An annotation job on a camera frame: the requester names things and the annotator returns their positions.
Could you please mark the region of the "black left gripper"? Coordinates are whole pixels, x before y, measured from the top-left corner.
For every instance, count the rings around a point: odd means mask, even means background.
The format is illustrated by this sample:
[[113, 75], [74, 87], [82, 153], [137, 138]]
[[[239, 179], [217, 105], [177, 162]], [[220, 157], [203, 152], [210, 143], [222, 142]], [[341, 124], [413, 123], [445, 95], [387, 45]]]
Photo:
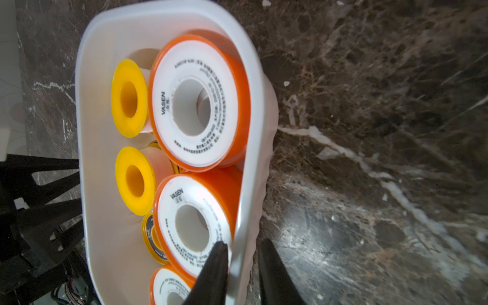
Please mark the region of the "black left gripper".
[[[77, 159], [8, 155], [1, 162], [1, 187], [12, 198], [57, 198], [80, 184], [80, 173], [39, 185], [33, 173], [76, 170]], [[81, 199], [17, 209], [1, 193], [1, 304], [30, 304], [71, 279], [90, 283], [88, 266], [75, 250], [83, 221], [60, 226], [83, 213]]]

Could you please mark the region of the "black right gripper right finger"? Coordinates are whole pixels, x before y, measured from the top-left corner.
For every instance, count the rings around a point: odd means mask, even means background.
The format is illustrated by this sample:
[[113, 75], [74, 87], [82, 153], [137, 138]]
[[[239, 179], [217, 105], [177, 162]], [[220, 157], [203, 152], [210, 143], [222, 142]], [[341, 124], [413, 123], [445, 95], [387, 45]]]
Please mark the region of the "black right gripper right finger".
[[270, 239], [258, 250], [261, 304], [305, 304]]

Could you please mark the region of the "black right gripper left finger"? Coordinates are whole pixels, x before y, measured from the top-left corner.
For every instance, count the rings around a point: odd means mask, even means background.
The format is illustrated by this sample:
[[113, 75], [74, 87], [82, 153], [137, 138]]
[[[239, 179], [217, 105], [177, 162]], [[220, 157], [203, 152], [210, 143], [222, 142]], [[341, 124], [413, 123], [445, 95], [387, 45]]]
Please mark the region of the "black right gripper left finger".
[[183, 305], [224, 305], [227, 293], [228, 268], [228, 246], [223, 241], [218, 241], [214, 244]]

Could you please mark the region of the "orange white tape roll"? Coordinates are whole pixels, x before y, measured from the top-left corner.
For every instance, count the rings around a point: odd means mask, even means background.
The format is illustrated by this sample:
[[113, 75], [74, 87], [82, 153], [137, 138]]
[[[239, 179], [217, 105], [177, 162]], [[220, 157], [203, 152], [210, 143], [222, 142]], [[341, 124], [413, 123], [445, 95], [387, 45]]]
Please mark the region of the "orange white tape roll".
[[167, 264], [156, 270], [149, 283], [149, 302], [152, 305], [183, 304], [194, 287], [195, 279], [181, 275]]
[[240, 59], [185, 34], [161, 49], [149, 82], [152, 129], [171, 161], [205, 172], [244, 159], [251, 102]]
[[159, 185], [156, 235], [170, 264], [186, 278], [198, 278], [218, 241], [232, 253], [242, 178], [242, 171], [230, 166], [171, 175]]

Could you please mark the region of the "white plastic storage box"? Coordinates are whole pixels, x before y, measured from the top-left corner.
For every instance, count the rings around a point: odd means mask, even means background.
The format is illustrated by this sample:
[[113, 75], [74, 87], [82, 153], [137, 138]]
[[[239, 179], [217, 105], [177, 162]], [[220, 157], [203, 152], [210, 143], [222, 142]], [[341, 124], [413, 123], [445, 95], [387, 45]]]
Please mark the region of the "white plastic storage box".
[[149, 136], [128, 139], [117, 131], [109, 105], [113, 72], [125, 58], [153, 62], [184, 33], [205, 36], [240, 58], [250, 79], [251, 127], [226, 296], [227, 304], [245, 303], [278, 127], [277, 95], [251, 38], [261, 11], [244, 1], [150, 1], [102, 12], [86, 28], [76, 61], [76, 116], [86, 254], [102, 304], [148, 304], [158, 267], [142, 241], [142, 219], [116, 186], [119, 150], [145, 146]]

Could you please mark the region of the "yellow tape roll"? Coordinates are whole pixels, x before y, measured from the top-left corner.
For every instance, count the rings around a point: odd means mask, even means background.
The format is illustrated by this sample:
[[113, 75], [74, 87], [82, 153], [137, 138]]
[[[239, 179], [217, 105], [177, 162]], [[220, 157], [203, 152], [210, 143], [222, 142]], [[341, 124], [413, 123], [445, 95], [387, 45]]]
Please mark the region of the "yellow tape roll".
[[145, 216], [153, 209], [156, 190], [167, 177], [179, 173], [162, 149], [124, 147], [118, 153], [115, 176], [119, 194], [129, 210]]
[[149, 119], [149, 77], [151, 71], [131, 59], [115, 68], [111, 84], [111, 112], [118, 131], [134, 138], [153, 131]]

